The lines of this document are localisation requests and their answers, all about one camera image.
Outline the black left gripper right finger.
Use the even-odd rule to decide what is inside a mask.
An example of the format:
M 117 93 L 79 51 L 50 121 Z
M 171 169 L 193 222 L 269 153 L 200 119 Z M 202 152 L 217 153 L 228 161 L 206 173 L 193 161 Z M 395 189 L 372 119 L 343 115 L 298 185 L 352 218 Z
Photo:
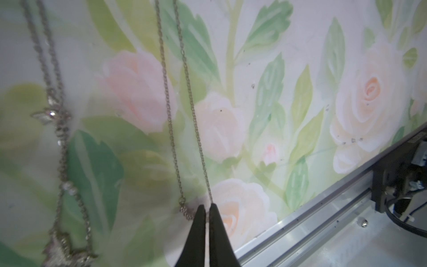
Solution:
M 209 257 L 210 267 L 240 267 L 216 204 L 209 210 Z

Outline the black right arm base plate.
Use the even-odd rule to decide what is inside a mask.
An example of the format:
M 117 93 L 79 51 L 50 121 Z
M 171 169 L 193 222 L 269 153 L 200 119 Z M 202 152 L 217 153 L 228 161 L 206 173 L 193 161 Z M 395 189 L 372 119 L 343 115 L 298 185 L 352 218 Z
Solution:
M 422 130 L 408 141 L 397 146 L 393 151 L 382 157 L 373 166 L 372 201 L 375 210 L 384 213 L 385 204 L 398 190 L 398 184 L 404 179 L 404 171 L 411 165 L 416 149 L 427 137 L 427 131 Z

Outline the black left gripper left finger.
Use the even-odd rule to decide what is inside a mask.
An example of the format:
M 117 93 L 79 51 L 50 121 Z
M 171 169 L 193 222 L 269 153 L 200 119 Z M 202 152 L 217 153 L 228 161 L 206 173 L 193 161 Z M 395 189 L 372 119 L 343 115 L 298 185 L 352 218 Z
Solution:
M 206 247 L 206 210 L 200 205 L 175 267 L 204 267 Z

